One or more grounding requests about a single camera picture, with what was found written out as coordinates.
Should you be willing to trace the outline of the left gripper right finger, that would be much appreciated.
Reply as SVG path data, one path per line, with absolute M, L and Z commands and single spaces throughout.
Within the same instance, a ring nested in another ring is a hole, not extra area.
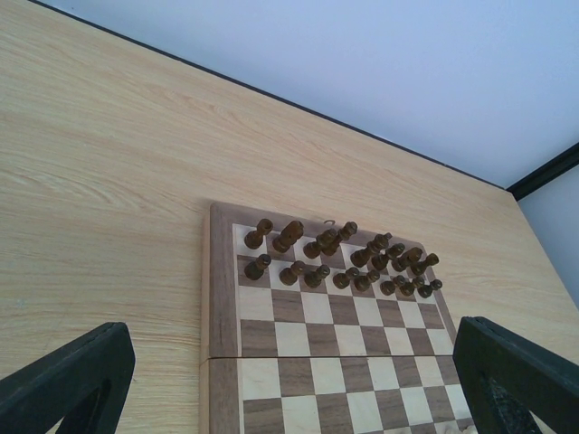
M 578 365 L 482 316 L 465 316 L 452 359 L 479 433 L 578 431 Z

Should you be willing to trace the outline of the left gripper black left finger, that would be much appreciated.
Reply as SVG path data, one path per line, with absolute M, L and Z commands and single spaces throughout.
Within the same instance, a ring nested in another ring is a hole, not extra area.
M 135 363 L 128 326 L 99 325 L 1 380 L 1 431 L 114 433 Z

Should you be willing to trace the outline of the dark piece mid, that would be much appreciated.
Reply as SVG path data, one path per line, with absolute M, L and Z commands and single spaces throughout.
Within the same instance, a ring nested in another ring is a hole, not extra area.
M 419 247 L 412 247 L 408 251 L 403 252 L 399 257 L 391 261 L 393 270 L 403 272 L 418 262 L 423 254 L 423 250 Z

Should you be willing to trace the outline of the dark pawn board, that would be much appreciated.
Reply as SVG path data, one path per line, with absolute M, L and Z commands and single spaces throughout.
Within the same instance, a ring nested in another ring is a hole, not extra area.
M 359 276 L 359 269 L 351 267 L 343 272 L 338 272 L 332 278 L 333 284 L 338 289 L 345 289 L 350 286 L 352 280 Z

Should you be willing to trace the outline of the wooden chess board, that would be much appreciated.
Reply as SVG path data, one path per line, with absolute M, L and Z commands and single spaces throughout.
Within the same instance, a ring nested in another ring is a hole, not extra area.
M 244 236 L 261 219 L 257 250 Z M 291 222 L 303 236 L 272 241 Z M 352 258 L 374 240 L 357 229 L 333 256 L 303 253 L 345 224 L 213 203 L 205 220 L 200 422 L 203 433 L 472 433 L 452 360 L 456 329 L 431 269 L 371 269 Z M 330 268 L 317 288 L 304 275 Z M 338 289 L 332 278 L 359 276 Z

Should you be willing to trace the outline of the dark pawn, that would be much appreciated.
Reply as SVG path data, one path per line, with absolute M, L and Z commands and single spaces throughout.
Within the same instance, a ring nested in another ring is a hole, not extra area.
M 316 269 L 309 270 L 304 275 L 304 282 L 309 288 L 317 288 L 329 275 L 330 268 L 327 265 L 320 265 Z

